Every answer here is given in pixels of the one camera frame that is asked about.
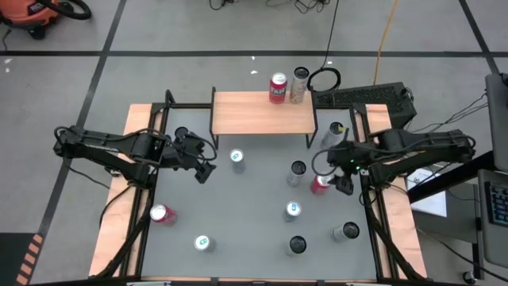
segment soda can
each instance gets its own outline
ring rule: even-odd
[[[305,166],[305,163],[301,162],[300,160],[293,162],[293,164],[291,164],[291,169],[287,174],[287,184],[290,187],[298,186],[306,170],[307,167]]]
[[[326,190],[330,187],[328,183],[331,179],[333,179],[333,175],[329,176],[316,176],[312,183],[310,184],[310,191],[312,191],[315,195],[324,195]]]
[[[286,249],[286,254],[289,256],[295,256],[298,254],[302,254],[305,249],[307,249],[307,242],[305,238],[297,235],[292,237],[284,247]]]
[[[286,98],[287,77],[282,72],[276,72],[270,78],[269,98],[273,103],[282,103]]]
[[[342,132],[344,132],[345,128],[340,122],[332,122],[326,135],[323,137],[323,141],[321,141],[321,149],[329,149],[330,147],[339,144],[342,140]]]
[[[212,252],[215,249],[215,240],[207,235],[200,235],[194,240],[194,247],[198,251]]]
[[[233,149],[229,154],[229,158],[231,159],[233,171],[236,174],[241,174],[245,171],[245,159],[244,152],[242,150]]]
[[[351,239],[358,238],[360,228],[354,222],[346,222],[342,226],[332,229],[332,239],[335,242],[345,242]]]
[[[178,215],[176,214],[176,211],[173,211],[170,207],[163,203],[158,203],[150,209],[150,218],[154,222],[173,226],[178,218]]]
[[[309,81],[309,70],[304,67],[296,68],[293,72],[293,82],[291,83],[291,92],[289,100],[292,103],[301,103],[303,95],[307,89],[307,82]]]
[[[283,218],[286,222],[294,221],[302,213],[302,207],[295,201],[290,201],[284,208]]]

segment wire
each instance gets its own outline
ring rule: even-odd
[[[347,148],[329,148],[329,149],[324,149],[324,150],[321,150],[317,153],[314,154],[314,156],[312,157],[312,161],[310,162],[310,167],[312,168],[312,171],[318,175],[318,176],[329,176],[329,175],[332,175],[335,170],[337,170],[337,167],[334,167],[330,172],[327,172],[327,173],[320,173],[318,171],[316,171],[316,168],[314,166],[314,161],[316,160],[316,157],[318,157],[319,154],[321,153],[324,153],[324,152],[328,152],[328,151],[342,151],[342,150],[346,150]]]
[[[300,6],[303,6],[303,8],[305,8],[305,10],[300,9],[300,7],[297,4],[299,4]],[[294,6],[296,7],[296,9],[298,9],[298,11],[301,14],[307,14],[307,12],[309,12],[313,8],[316,8],[316,11],[318,13],[320,13],[325,8],[325,5],[328,5],[328,4],[330,4],[330,0],[328,0],[328,1],[326,1],[326,0],[312,0],[312,1],[309,2],[308,5],[306,5],[305,3],[303,3],[300,0],[296,0],[294,2]]]
[[[411,131],[411,132],[412,132],[412,133],[415,133],[415,132],[418,132],[418,131],[422,131],[422,130],[424,130],[424,129],[427,129],[427,128],[429,128],[430,126],[437,126],[435,129],[433,129],[433,130],[431,131],[431,132],[433,132],[433,131],[436,131],[437,129],[441,128],[443,125],[446,125],[446,124],[449,124],[449,123],[454,123],[454,122],[457,122],[457,121],[459,121],[460,119],[464,118],[465,116],[468,116],[469,114],[471,114],[471,113],[468,113],[468,112],[470,111],[470,110],[468,110],[468,108],[472,107],[473,105],[475,105],[475,103],[477,103],[478,101],[482,100],[482,98],[483,98],[485,95],[487,95],[487,94],[483,94],[482,96],[480,96],[480,98],[479,98],[479,99],[476,99],[475,101],[473,101],[473,102],[472,102],[470,105],[468,105],[467,107],[465,107],[465,108],[463,108],[462,110],[460,110],[460,111],[458,111],[458,112],[454,113],[454,114],[452,115],[452,117],[450,117],[450,118],[449,118],[448,120],[446,120],[445,122],[443,122],[443,123],[432,123],[432,124],[429,124],[429,125],[427,125],[427,126],[425,126],[425,127],[420,128],[420,129],[413,130],[413,131]],[[475,107],[475,108],[481,107],[481,108],[479,108],[479,109],[482,109],[482,108],[484,108],[484,107],[482,107],[482,106],[485,106],[485,104],[483,104],[483,105],[481,105],[481,106],[477,106],[477,107]]]
[[[420,234],[425,235],[427,238],[430,238],[430,239],[432,239],[432,240],[434,240],[434,241],[436,241],[436,242],[439,242],[439,243],[440,243],[440,244],[442,244],[444,247],[446,247],[448,250],[450,250],[453,254],[455,254],[455,255],[457,255],[459,258],[461,258],[462,260],[464,260],[464,261],[466,261],[466,262],[468,262],[468,263],[470,263],[470,264],[472,264],[472,265],[474,265],[474,266],[478,267],[479,269],[482,269],[485,273],[487,273],[487,274],[491,274],[493,277],[498,278],[499,280],[502,280],[502,281],[508,282],[508,278],[505,278],[505,277],[503,277],[503,276],[500,276],[500,275],[498,275],[498,274],[496,274],[496,273],[494,273],[494,272],[492,272],[492,271],[490,271],[490,270],[488,270],[488,269],[485,269],[485,268],[484,268],[484,267],[482,267],[480,264],[478,264],[478,263],[476,263],[476,262],[474,262],[474,261],[471,261],[471,260],[467,259],[467,258],[466,258],[466,257],[464,257],[462,254],[460,254],[460,253],[456,252],[456,251],[455,251],[455,250],[454,250],[451,246],[447,245],[446,243],[442,242],[441,240],[439,240],[439,239],[437,239],[437,238],[433,237],[433,236],[432,236],[432,235],[430,235],[430,234],[427,234],[425,231],[420,230],[418,227],[416,228],[416,230],[417,230]]]
[[[335,5],[335,11],[333,12],[333,20],[332,20],[332,28],[330,30],[330,35],[329,35],[329,38],[328,38],[328,45],[326,46],[326,53],[325,53],[325,60],[323,61],[323,65],[318,69],[316,70],[315,72],[313,72],[310,76],[309,76],[309,80],[307,81],[307,89],[309,91],[315,91],[313,88],[312,88],[312,79],[322,73],[322,72],[333,72],[335,74],[335,76],[337,77],[337,81],[335,82],[335,84],[333,85],[333,87],[331,87],[330,89],[326,90],[326,91],[332,91],[332,90],[335,90],[337,88],[339,88],[339,86],[341,85],[341,74],[340,72],[336,69],[336,68],[325,68],[325,64],[326,64],[326,61],[328,59],[328,54],[329,54],[329,50],[330,50],[330,43],[332,42],[332,35],[333,35],[333,27],[335,26],[335,19],[337,18],[337,11],[338,11],[338,8],[339,8],[339,0],[337,0],[337,3]]]
[[[88,180],[90,180],[91,182],[96,183],[97,185],[104,187],[106,190],[109,190],[109,189],[110,189],[110,187],[109,187],[108,185],[106,185],[106,184],[104,184],[104,183],[101,183],[101,182],[97,181],[96,179],[94,179],[94,178],[92,178],[92,177],[88,176],[87,174],[85,174],[85,173],[83,173],[83,172],[80,172],[80,171],[77,171],[77,170],[73,169],[73,167],[71,167],[71,166],[69,165],[69,163],[68,163],[68,162],[66,162],[66,160],[63,160],[63,164],[65,164],[65,166],[66,166],[69,170],[73,171],[74,173],[76,173],[76,174],[78,174],[78,175],[81,175],[81,176],[84,176],[85,178],[87,178],[87,179],[88,179]]]
[[[374,83],[372,85],[375,85],[375,82],[378,79],[379,59],[381,58],[381,50],[383,49],[384,41],[387,38],[388,30],[390,30],[391,20],[393,20],[397,4],[398,0],[394,0],[394,7],[391,9],[390,16],[388,16],[387,26],[384,28],[383,36],[381,37],[381,43],[379,44],[378,48],[378,56],[375,59]]]
[[[193,138],[196,138],[196,139],[198,139],[198,140],[204,141],[205,143],[207,143],[207,144],[208,144],[208,145],[212,148],[212,151],[214,151],[214,156],[213,156],[212,158],[205,158],[205,157],[202,155],[202,156],[201,156],[201,159],[206,160],[206,161],[211,161],[211,160],[215,160],[215,159],[217,159],[217,150],[215,149],[214,145],[212,145],[212,143],[211,143],[210,141],[208,141],[208,140],[206,140],[205,138],[200,137],[200,136],[198,136],[198,135],[196,135],[196,134],[194,134],[194,133],[189,133],[189,134],[187,134],[186,136],[188,136],[188,137],[193,137]],[[185,153],[185,154],[187,154],[187,155],[189,155],[189,156],[192,156],[192,157],[195,157],[195,155],[194,155],[194,154],[189,154],[189,153]]]
[[[378,198],[379,198],[379,191],[378,191],[378,190],[376,190],[376,189],[374,189],[374,188],[372,188],[371,190],[367,191],[367,194],[366,194],[366,195],[368,195],[368,196],[369,196],[369,198],[370,198],[370,194],[369,194],[369,192],[370,192],[370,191],[374,191],[375,197],[374,197],[374,199],[373,199],[372,201],[370,201],[369,203],[365,203],[365,202],[363,202],[363,201],[362,201],[362,195],[364,194],[364,191],[362,191],[362,192],[360,193],[360,195],[358,196],[358,202],[359,202],[359,203],[360,203],[360,205],[362,205],[363,207],[372,207],[372,204],[373,204],[373,203],[375,203],[375,201],[377,201],[377,200],[378,200]]]
[[[210,8],[212,8],[212,10],[215,10],[215,11],[219,11],[220,9],[222,9],[222,7],[224,7],[226,3],[232,3],[233,4],[234,0],[222,0],[221,1],[221,6],[218,7],[218,8],[214,8],[212,6],[212,0],[208,0],[208,5],[210,5]]]
[[[432,175],[430,175],[430,176],[428,176],[428,177],[424,178],[422,181],[420,181],[420,183],[418,183],[418,184],[414,185],[414,187],[412,187],[412,188],[418,187],[419,185],[421,185],[421,184],[423,184],[424,182],[426,182],[428,179],[435,177],[435,176],[436,176],[436,173],[443,171],[444,169],[446,169],[446,168],[447,168],[449,165],[451,165],[451,164],[452,164],[452,163],[448,163],[448,164],[446,164],[446,165],[445,165],[445,166],[443,166],[442,168],[440,168],[440,169],[438,169],[437,171],[433,172],[433,174],[432,174]]]
[[[407,195],[407,191],[404,190],[403,188],[401,188],[399,186],[395,186],[394,184],[390,184],[390,186],[400,190],[404,195]]]
[[[121,191],[120,193],[118,193],[118,195],[115,195],[114,198],[112,198],[107,204],[106,206],[102,209],[102,212],[101,212],[101,217],[100,219],[98,220],[98,227],[101,228],[101,225],[102,225],[102,218],[104,217],[104,215],[106,214],[106,210],[108,209],[108,207],[110,207],[110,205],[112,203],[114,203],[115,200],[117,200],[118,198],[120,198],[122,195],[124,195],[132,186],[128,186],[126,187],[123,191]]]
[[[330,36],[328,38],[328,45],[326,46],[325,60],[323,61],[323,65],[321,66],[321,68],[325,67],[326,60],[328,59],[328,53],[330,50],[330,43],[332,42],[333,27],[335,27],[335,18],[337,17],[337,8],[338,7],[339,7],[339,0],[337,0],[337,4],[335,5],[335,12],[333,12],[332,28],[330,30]]]
[[[277,6],[281,6],[281,5],[287,4],[287,3],[291,3],[291,0],[286,0],[284,2],[277,3],[277,4],[270,4],[270,2],[273,2],[273,0],[267,0],[264,3],[264,5],[266,5],[267,7],[277,7]]]
[[[450,191],[450,190],[446,190],[446,191],[447,191],[447,192],[448,192],[448,193],[449,193],[452,197],[454,197],[455,199],[458,199],[458,200],[463,200],[463,201],[475,201],[475,202],[478,202],[478,203],[479,203],[479,200],[477,200],[477,199],[465,199],[465,198],[460,198],[460,197],[458,197],[458,196],[454,195],[454,194],[452,193],[452,191]]]
[[[3,48],[5,49],[6,52],[9,51],[9,49],[7,48],[6,38],[12,31],[13,31],[12,29],[7,29],[6,33],[2,37]]]

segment orange vacuum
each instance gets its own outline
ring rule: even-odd
[[[32,38],[44,39],[46,29],[56,23],[59,15],[76,19],[90,19],[92,13],[82,0],[69,0],[79,6],[83,12],[74,12],[69,2],[57,0],[0,0],[0,22],[14,29],[24,29]]]

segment vacuum hose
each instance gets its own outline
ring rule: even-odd
[[[37,3],[40,3],[49,9],[57,12],[58,14],[62,14],[66,17],[69,17],[71,19],[75,20],[88,20],[90,17],[92,17],[92,13],[90,11],[90,8],[88,8],[88,5],[83,2],[83,0],[68,0],[69,2],[75,3],[77,6],[79,6],[81,9],[83,9],[82,13],[74,13],[70,10],[66,10],[52,2],[52,0],[36,0]]]

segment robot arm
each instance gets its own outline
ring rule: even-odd
[[[327,156],[331,166],[340,167],[344,172],[342,177],[334,176],[330,183],[347,195],[353,190],[351,175],[361,169],[368,170],[370,185],[378,188],[418,168],[441,161],[464,163],[475,155],[474,139],[458,129],[422,134],[388,129],[372,134],[372,140],[367,143],[346,141],[347,136],[346,130],[344,140],[330,148]]]
[[[153,129],[141,129],[127,135],[116,135],[85,130],[77,126],[57,127],[55,129],[55,154],[64,158],[85,158],[108,169],[120,172],[130,185],[150,188],[152,178],[150,169],[183,168],[196,170],[194,176],[204,184],[216,168],[205,158],[203,138],[185,127],[175,131],[175,140]],[[125,154],[133,162],[123,160],[111,153]]]

